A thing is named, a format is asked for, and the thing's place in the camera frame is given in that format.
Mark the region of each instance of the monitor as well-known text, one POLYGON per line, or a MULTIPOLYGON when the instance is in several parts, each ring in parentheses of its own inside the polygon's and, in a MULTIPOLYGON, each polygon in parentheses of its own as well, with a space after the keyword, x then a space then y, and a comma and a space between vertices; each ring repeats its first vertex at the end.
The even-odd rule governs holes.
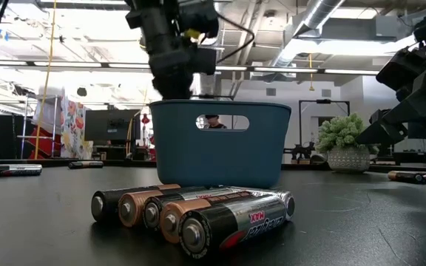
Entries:
POLYGON ((129 122, 133 119, 131 140, 141 138, 139 110, 87 110, 85 140, 127 140, 129 122))

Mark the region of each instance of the blue plastic basket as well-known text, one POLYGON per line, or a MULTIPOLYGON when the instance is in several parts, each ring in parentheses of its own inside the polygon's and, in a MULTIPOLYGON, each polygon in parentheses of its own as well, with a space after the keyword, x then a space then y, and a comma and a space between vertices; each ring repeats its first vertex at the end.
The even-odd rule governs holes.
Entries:
POLYGON ((162 183, 270 188, 280 166, 291 109, 273 103, 164 100, 152 103, 162 183), (246 130, 199 129, 200 115, 242 115, 246 130))

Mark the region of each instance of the copper-top battery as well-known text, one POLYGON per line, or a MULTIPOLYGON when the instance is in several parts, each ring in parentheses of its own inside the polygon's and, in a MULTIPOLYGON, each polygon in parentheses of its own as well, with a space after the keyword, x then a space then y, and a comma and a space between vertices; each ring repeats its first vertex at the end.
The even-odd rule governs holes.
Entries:
POLYGON ((414 171, 390 171, 388 173, 389 180, 406 182, 406 183, 425 183, 423 176, 425 172, 414 172, 414 171))
POLYGON ((160 229, 162 230, 162 234, 168 242, 177 244, 179 242, 178 223, 182 215, 184 215, 187 211, 240 200, 246 197, 253 196, 250 192, 243 191, 217 197, 169 202, 165 205, 162 212, 160 213, 160 229))
POLYGON ((142 213, 144 210, 144 203, 150 197, 161 196, 172 193, 182 193, 187 191, 201 191, 205 187, 187 187, 187 188, 173 188, 162 191, 146 191, 138 193, 127 193, 119 199, 118 216, 119 220, 124 226, 132 227, 142 223, 142 213))
POLYGON ((179 185, 151 185, 139 188, 122 188, 108 191, 96 191, 92 197, 92 215, 96 222, 119 222, 118 202, 126 193, 145 192, 179 188, 179 185))
POLYGON ((187 211, 179 221, 180 245, 187 255, 200 259, 284 224, 286 213, 274 195, 187 211))
POLYGON ((143 211, 143 222, 146 228, 152 231, 160 230, 160 213, 168 202, 180 200, 195 200, 230 194, 236 191, 229 187, 206 189, 202 191, 187 191, 183 193, 171 193, 168 195, 150 197, 146 200, 143 211))

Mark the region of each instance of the green plant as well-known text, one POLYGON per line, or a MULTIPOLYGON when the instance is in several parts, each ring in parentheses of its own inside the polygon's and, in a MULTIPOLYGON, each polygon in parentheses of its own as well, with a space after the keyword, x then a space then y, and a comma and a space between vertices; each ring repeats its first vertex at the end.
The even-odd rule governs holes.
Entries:
POLYGON ((379 149, 375 145, 360 145, 356 137, 364 130, 362 119, 356 114, 348 117, 335 117, 330 122, 325 121, 319 128, 317 151, 326 153, 335 146, 345 148, 354 146, 367 147, 371 154, 377 154, 379 149))

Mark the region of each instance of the potted plant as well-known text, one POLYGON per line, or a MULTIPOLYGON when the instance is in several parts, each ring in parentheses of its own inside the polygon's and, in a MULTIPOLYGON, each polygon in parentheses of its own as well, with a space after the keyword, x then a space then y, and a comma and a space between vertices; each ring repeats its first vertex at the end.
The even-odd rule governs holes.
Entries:
POLYGON ((319 128, 317 151, 328 153, 328 164, 339 172, 364 172, 369 169, 370 154, 379 152, 375 145, 360 145, 356 137, 364 130, 356 114, 335 117, 319 128))

